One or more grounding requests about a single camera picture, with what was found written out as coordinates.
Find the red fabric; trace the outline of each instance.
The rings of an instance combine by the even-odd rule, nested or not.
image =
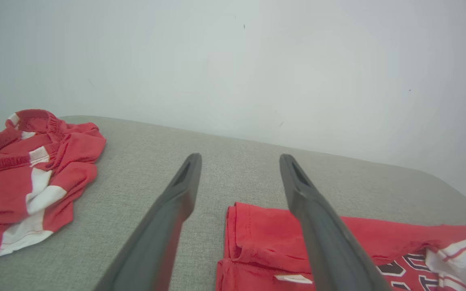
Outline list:
[[[342,217],[342,220],[375,265],[406,264],[404,267],[409,269],[406,277],[384,277],[390,283],[407,280],[405,283],[413,290],[423,290],[419,289],[420,276],[436,280],[437,275],[414,269],[403,256],[425,253],[426,247],[436,251],[466,239],[466,225],[418,226],[354,217]],[[277,272],[310,276],[299,221],[288,210],[239,202],[229,207],[224,259],[218,263],[216,290],[313,290],[311,285],[276,280],[273,275]]]
[[[72,203],[96,177],[94,162],[106,142],[93,123],[67,124],[45,110],[17,112],[5,125],[0,132],[0,247],[5,230],[32,215],[26,197],[38,188],[32,184],[34,169],[47,174],[44,186],[59,186],[67,192],[42,209],[41,231],[56,232],[69,223]],[[26,137],[26,133],[35,134]],[[41,147],[46,156],[31,154]]]

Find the white stripe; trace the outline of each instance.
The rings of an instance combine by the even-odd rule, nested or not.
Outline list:
[[[464,285],[463,281],[460,280],[460,278],[458,278],[456,276],[452,276],[451,274],[448,274],[448,273],[441,273],[440,278],[451,278],[451,279],[456,280],[456,281],[458,281],[458,282],[460,282],[461,284]]]
[[[465,257],[466,256],[466,250],[464,250],[463,252],[461,252],[460,254],[458,254],[457,256],[455,256],[454,258],[449,258],[447,260],[447,263],[452,263],[452,264],[457,264],[459,260],[461,260],[462,257]]]
[[[296,275],[296,274],[290,274],[290,275],[274,275],[278,280],[286,280],[287,282],[292,282],[292,283],[299,283],[299,284],[312,284],[311,280],[303,277],[303,275]]]
[[[453,256],[455,253],[459,252],[461,249],[466,247],[466,240],[458,241],[446,247],[445,249],[441,249],[446,256]]]
[[[19,116],[17,116],[17,114],[12,114],[9,118],[8,118],[15,127],[17,127],[17,124],[19,122]]]
[[[456,291],[466,291],[466,288],[464,286],[461,286],[460,284],[452,281],[452,280],[447,280],[445,278],[440,278],[439,280],[439,283],[438,283],[438,286],[439,287],[449,287],[449,288],[452,288]]]
[[[19,223],[9,227],[2,234],[0,256],[10,254],[29,245],[35,245],[53,234],[42,228],[44,210],[27,217]]]
[[[31,151],[30,153],[30,167],[35,166],[40,162],[50,162],[50,155],[48,155],[48,151],[44,147],[40,147]]]
[[[66,190],[59,186],[48,186],[36,197],[26,203],[26,210],[34,214],[59,201],[66,195]]]
[[[51,173],[51,171],[32,168],[32,192],[26,194],[25,197],[27,209],[28,205],[31,203],[31,200],[37,197],[37,195],[41,194],[46,189],[46,187],[48,187]]]
[[[23,131],[23,132],[21,133],[21,139],[31,138],[31,137],[33,137],[34,135],[35,135],[34,132],[29,133],[29,132],[27,132],[27,131]]]
[[[440,256],[440,258],[443,260],[445,258],[447,258],[447,255],[442,252],[441,250],[438,250],[436,253],[433,252],[433,254],[436,254],[436,256]]]

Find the gray fabric surface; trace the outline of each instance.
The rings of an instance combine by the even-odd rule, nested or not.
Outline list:
[[[235,201],[286,209],[279,156],[294,155],[339,215],[403,223],[466,224],[466,197],[420,171],[211,136],[158,125],[93,122],[107,138],[98,177],[74,221],[46,241],[0,257],[0,290],[91,290],[187,155],[202,155],[197,204],[184,223],[170,289],[212,291],[226,208]]]

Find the clothing tag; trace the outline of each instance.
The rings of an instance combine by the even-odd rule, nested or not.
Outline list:
[[[286,280],[288,282],[300,284],[312,284],[313,282],[302,275],[274,275],[278,280]]]

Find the folded red shirt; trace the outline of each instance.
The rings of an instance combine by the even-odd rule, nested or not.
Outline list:
[[[466,264],[466,225],[342,220],[394,289],[466,290],[466,267],[456,267]],[[314,290],[311,284],[275,278],[286,274],[312,280],[299,221],[288,210],[239,202],[229,207],[217,291]]]

